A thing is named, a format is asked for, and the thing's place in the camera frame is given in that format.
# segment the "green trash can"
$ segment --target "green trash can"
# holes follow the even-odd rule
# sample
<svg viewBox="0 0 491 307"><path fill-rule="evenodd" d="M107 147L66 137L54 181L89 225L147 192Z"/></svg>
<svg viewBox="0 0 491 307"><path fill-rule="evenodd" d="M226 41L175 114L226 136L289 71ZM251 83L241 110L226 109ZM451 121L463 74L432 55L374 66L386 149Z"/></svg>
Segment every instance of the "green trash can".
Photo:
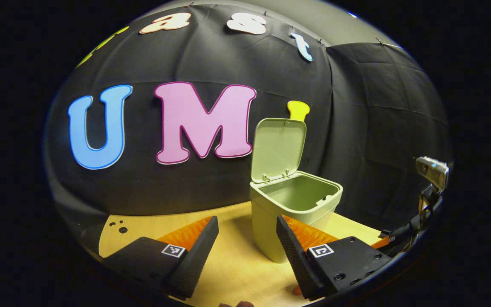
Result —
<svg viewBox="0 0 491 307"><path fill-rule="evenodd" d="M251 162L251 215L255 245L273 262L288 262L276 234L276 218L285 214L324 229L341 200L338 183L297 171L306 124L263 119L257 125Z"/></svg>

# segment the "letter u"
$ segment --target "letter u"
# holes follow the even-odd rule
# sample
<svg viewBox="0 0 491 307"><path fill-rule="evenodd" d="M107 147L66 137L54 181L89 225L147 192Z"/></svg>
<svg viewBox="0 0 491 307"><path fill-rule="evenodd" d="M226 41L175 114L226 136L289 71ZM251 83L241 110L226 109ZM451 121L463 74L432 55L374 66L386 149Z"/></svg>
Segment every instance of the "letter u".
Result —
<svg viewBox="0 0 491 307"><path fill-rule="evenodd" d="M92 96L83 96L71 103L69 115L69 139L72 153L82 167L102 169L113 165L124 151L124 99L132 93L130 85L117 85L103 91L100 100L105 103L105 145L94 149L86 136L86 111L92 104Z"/></svg>

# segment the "table surface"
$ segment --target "table surface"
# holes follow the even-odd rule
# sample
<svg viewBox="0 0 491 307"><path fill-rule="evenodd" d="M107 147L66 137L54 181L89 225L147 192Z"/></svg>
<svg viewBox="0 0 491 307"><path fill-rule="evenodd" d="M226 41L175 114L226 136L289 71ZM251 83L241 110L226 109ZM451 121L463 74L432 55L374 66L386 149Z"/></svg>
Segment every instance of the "table surface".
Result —
<svg viewBox="0 0 491 307"><path fill-rule="evenodd" d="M196 307L217 307L219 303L235 306L240 301L250 301L255 307L298 307L312 303L301 295L293 295L298 283L289 262L272 262L253 243L251 202L185 214L111 215L101 233L99 254L107 257L139 237L157 239L211 215L218 218L219 235L193 297L185 303ZM109 227L111 222L119 227ZM119 233L120 227L127 227L128 231ZM377 242L380 235L376 229L333 212L322 231L338 238L353 235L369 245Z"/></svg>

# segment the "pink letter m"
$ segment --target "pink letter m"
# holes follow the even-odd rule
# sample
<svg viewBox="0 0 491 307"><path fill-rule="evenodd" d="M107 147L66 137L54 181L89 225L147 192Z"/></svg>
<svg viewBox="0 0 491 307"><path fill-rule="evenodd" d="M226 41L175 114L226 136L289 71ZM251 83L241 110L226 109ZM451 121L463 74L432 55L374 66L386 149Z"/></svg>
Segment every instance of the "pink letter m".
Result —
<svg viewBox="0 0 491 307"><path fill-rule="evenodd" d="M159 85L154 94L162 99L162 150L158 163L171 165L189 159L190 152L181 143L181 129L200 158L205 158L221 129L221 143L215 154L222 158L249 155L247 140L249 105L257 93L244 85L224 89L210 112L189 82Z"/></svg>

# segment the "trash can lid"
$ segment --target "trash can lid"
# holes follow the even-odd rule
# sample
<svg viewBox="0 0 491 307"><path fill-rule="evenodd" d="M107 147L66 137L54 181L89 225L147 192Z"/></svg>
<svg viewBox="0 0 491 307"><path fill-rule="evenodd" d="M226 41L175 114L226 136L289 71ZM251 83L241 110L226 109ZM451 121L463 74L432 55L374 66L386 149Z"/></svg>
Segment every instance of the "trash can lid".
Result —
<svg viewBox="0 0 491 307"><path fill-rule="evenodd" d="M263 119L257 124L251 180L255 183L292 175L300 164L306 124L292 119Z"/></svg>

